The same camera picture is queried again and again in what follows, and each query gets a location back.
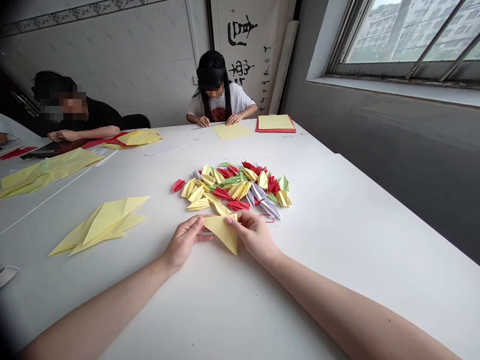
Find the white t-shirt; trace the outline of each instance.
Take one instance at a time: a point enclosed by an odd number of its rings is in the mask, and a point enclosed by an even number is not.
[[[240,114],[250,105],[255,104],[255,101],[249,98],[242,87],[235,82],[230,83],[230,102],[232,114]],[[210,110],[211,116],[213,117],[213,119],[210,119],[211,122],[227,120],[225,118],[225,92],[220,97],[210,98]],[[196,117],[202,117],[205,115],[201,94],[198,94],[191,99],[186,113]]]

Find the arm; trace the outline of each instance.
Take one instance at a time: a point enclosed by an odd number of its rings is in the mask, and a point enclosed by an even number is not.
[[[210,120],[206,116],[195,116],[192,114],[187,114],[186,115],[186,120],[192,124],[198,124],[202,128],[206,128],[210,126]]]
[[[247,107],[244,111],[242,111],[239,114],[232,114],[226,121],[226,125],[233,125],[236,123],[241,122],[243,119],[248,118],[249,116],[253,115],[259,107],[257,104],[252,104],[249,107]]]
[[[60,131],[57,131],[56,133],[57,133],[57,137],[60,138],[61,140],[74,142],[80,139],[109,138],[109,137],[120,134],[120,128],[115,125],[109,125],[109,126],[99,127],[93,130],[85,130],[85,131],[60,130]]]
[[[183,267],[192,246],[213,239],[213,235],[199,235],[209,231],[203,227],[204,216],[211,215],[196,215],[178,225],[162,256],[62,317],[30,342],[20,358],[98,359],[157,290]]]
[[[225,221],[253,257],[353,360],[460,359],[395,312],[283,254],[259,216],[240,211],[238,219]]]
[[[0,145],[6,144],[8,141],[7,134],[0,132]]]

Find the tiled wall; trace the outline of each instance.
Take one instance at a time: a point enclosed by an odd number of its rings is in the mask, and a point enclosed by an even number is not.
[[[0,64],[29,96],[35,73],[55,70],[122,115],[148,116],[153,127],[185,124],[196,89],[186,0],[5,37],[0,50]]]

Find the chair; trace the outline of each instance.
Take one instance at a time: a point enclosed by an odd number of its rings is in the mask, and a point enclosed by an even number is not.
[[[122,120],[123,120],[122,130],[152,128],[149,118],[143,114],[125,115],[122,118]]]

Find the t-shirt graphic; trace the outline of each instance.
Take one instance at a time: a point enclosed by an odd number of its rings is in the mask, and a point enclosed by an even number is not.
[[[227,121],[227,111],[223,107],[216,107],[211,111],[211,121],[216,123],[219,121]]]

